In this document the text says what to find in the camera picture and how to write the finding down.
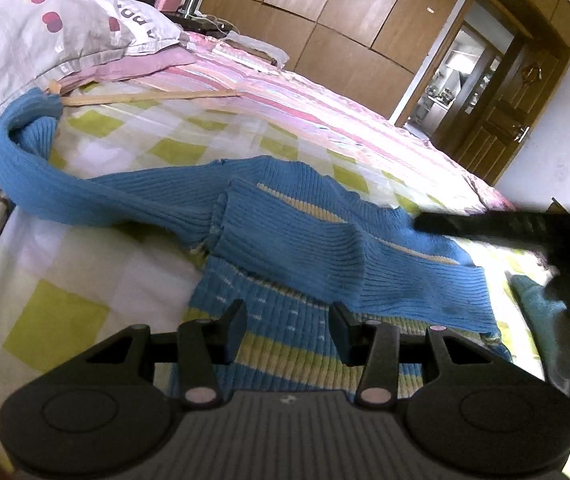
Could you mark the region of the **blue striped knit sweater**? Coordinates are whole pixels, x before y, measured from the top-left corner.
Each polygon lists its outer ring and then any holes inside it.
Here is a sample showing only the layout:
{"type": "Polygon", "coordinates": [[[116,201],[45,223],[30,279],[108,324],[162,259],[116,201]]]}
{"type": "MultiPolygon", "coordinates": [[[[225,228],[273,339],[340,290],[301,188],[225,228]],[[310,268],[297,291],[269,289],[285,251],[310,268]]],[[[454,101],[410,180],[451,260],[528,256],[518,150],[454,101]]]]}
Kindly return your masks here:
{"type": "Polygon", "coordinates": [[[219,368],[225,391],[341,389],[328,308],[359,320],[399,318],[462,330],[501,358],[483,269],[448,237],[415,229],[400,208],[363,200],[303,162],[270,156],[80,179],[48,160],[62,107],[32,90],[0,115],[0,187],[25,211],[72,226],[136,222],[206,257],[189,313],[247,306],[238,362],[219,368]]]}

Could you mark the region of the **teal folded garment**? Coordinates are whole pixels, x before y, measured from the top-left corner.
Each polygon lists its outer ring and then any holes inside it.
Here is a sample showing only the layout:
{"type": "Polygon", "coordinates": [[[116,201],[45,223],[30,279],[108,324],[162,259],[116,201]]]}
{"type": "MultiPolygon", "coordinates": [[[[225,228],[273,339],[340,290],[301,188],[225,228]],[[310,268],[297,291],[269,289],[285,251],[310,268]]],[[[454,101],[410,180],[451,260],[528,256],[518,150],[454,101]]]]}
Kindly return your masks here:
{"type": "Polygon", "coordinates": [[[509,274],[508,283],[532,333],[547,381],[570,393],[570,316],[562,301],[549,300],[527,275],[509,274]]]}

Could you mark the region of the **dark wooden door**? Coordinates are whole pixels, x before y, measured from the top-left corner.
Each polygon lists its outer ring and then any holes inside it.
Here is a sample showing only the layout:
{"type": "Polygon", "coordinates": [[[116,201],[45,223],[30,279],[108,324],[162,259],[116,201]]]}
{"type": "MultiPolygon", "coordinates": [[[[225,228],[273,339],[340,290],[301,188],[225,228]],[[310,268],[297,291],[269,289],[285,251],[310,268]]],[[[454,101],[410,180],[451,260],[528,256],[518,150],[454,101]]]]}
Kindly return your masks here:
{"type": "Polygon", "coordinates": [[[517,37],[487,90],[453,159],[495,185],[527,140],[570,65],[570,47],[517,37]]]}

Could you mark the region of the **long wooden stick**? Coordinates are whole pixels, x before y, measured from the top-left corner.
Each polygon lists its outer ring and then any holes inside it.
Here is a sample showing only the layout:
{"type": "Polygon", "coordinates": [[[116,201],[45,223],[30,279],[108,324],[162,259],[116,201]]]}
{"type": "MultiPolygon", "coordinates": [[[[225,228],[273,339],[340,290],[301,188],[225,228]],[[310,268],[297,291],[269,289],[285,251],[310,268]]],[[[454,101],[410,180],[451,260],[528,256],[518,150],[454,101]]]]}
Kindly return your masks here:
{"type": "Polygon", "coordinates": [[[53,96],[62,106],[79,107],[85,105],[102,105],[114,103],[134,103],[143,101],[197,100],[236,98],[239,93],[234,89],[200,90],[200,91],[163,91],[151,90],[138,93],[96,94],[96,96],[62,96],[46,90],[44,96],[53,96]]]}

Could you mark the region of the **pink striped quilt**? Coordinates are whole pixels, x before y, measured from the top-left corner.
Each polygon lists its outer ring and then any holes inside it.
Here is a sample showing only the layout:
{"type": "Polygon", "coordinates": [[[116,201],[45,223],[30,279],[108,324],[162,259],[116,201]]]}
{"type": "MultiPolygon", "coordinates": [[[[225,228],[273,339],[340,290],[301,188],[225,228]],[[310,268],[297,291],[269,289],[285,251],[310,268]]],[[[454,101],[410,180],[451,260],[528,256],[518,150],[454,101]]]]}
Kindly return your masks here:
{"type": "Polygon", "coordinates": [[[304,162],[369,202],[409,214],[510,206],[485,181],[381,115],[209,37],[86,68],[62,78],[58,88],[68,96],[239,93],[68,108],[53,162],[78,177],[268,155],[304,162]]]}

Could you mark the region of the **white cloth on nightstand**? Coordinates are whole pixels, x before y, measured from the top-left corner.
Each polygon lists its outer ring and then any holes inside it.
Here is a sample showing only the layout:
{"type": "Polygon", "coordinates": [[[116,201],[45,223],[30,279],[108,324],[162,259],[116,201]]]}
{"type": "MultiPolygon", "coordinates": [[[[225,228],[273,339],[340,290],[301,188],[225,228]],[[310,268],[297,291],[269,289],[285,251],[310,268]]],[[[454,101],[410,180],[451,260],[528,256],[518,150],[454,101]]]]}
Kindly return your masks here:
{"type": "Polygon", "coordinates": [[[272,65],[278,68],[283,68],[289,61],[289,55],[279,47],[272,46],[268,42],[241,35],[235,30],[231,30],[227,36],[223,38],[225,42],[244,49],[249,53],[254,53],[255,55],[262,55],[264,58],[269,60],[272,65]]]}

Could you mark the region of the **wooden wardrobe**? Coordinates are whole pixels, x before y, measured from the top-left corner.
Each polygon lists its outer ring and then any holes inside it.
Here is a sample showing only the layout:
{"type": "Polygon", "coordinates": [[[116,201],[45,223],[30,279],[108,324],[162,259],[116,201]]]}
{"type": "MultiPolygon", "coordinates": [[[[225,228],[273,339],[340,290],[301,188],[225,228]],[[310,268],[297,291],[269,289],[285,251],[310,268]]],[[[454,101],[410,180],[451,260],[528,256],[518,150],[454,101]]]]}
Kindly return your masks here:
{"type": "Polygon", "coordinates": [[[390,117],[458,0],[204,0],[289,70],[390,117]]]}

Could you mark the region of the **white pillow with red hearts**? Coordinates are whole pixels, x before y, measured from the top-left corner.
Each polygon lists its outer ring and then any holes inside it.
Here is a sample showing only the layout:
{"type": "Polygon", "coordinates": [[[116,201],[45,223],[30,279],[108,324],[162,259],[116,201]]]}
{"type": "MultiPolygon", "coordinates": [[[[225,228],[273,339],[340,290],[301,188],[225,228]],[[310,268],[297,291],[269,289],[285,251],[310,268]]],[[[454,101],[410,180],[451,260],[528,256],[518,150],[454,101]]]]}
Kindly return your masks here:
{"type": "Polygon", "coordinates": [[[187,40],[142,1],[0,0],[0,110],[52,80],[187,40]]]}

